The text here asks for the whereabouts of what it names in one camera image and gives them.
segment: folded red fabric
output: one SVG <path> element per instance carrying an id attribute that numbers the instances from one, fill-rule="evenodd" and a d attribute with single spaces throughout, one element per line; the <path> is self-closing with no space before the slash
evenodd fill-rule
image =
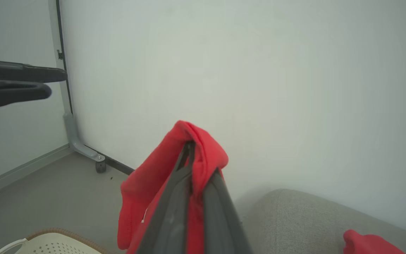
<path id="1" fill-rule="evenodd" d="M 344 254 L 405 254 L 378 235 L 360 235 L 355 230 L 347 230 L 344 241 Z"/>
<path id="2" fill-rule="evenodd" d="M 203 254 L 202 192 L 214 170 L 227 165 L 228 156 L 209 133 L 184 121 L 174 125 L 145 162 L 121 185 L 123 204 L 117 243 L 120 249 L 128 249 L 128 254 L 137 250 L 179 153 L 184 144 L 191 140 L 195 141 L 196 146 L 192 167 L 193 193 L 187 217 L 187 253 Z"/>

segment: gray sofa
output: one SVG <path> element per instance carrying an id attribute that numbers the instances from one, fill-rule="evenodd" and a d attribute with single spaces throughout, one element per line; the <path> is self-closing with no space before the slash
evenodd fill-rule
<path id="1" fill-rule="evenodd" d="M 342 254 L 343 233 L 383 237 L 406 253 L 406 230 L 300 191 L 279 189 L 258 201 L 243 221 L 255 254 Z"/>

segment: caster wheel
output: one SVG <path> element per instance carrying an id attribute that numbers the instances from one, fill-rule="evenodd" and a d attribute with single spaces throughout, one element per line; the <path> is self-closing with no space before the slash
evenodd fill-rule
<path id="1" fill-rule="evenodd" d="M 99 174 L 106 172 L 106 162 L 104 161 L 95 162 L 95 168 L 97 169 L 97 173 Z"/>

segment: floor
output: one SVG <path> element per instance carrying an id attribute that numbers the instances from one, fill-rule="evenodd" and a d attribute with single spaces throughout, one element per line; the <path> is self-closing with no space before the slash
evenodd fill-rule
<path id="1" fill-rule="evenodd" d="M 110 253 L 117 248 L 120 185 L 127 175 L 78 153 L 66 156 L 0 191 L 0 248 L 42 229 L 63 228 Z"/>

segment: brown woven rim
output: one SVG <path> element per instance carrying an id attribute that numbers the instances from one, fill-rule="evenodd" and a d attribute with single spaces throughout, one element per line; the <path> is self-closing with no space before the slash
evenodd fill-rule
<path id="1" fill-rule="evenodd" d="M 98 251 L 101 254 L 109 254 L 105 249 L 103 249 L 103 247 L 99 246 L 98 244 L 96 244 L 96 243 L 94 243 L 94 242 L 92 242 L 90 240 L 87 240 L 86 238 L 84 238 L 84 237 L 82 237 L 82 236 L 80 236 L 78 234 L 75 234 L 75 233 L 73 233 L 71 231 L 68 231 L 68 230 L 65 230 L 65 229 L 62 229 L 62 228 L 48 228 L 48 229 L 45 229 L 45 230 L 41 230 L 41 231 L 38 231 L 36 233 L 33 233 L 32 235 L 29 235 L 28 237 L 26 237 L 26 239 L 28 241 L 30 241 L 30 240 L 32 240 L 33 238 L 36 238 L 39 235 L 45 235 L 45 234 L 48 234 L 48 233 L 58 233 L 58 234 L 61 234 L 61 235 L 68 236 L 70 238 L 73 238 L 76 241 L 79 241 L 79 242 L 85 244 L 86 246 L 89 246 L 92 249 L 95 249 L 96 251 Z"/>

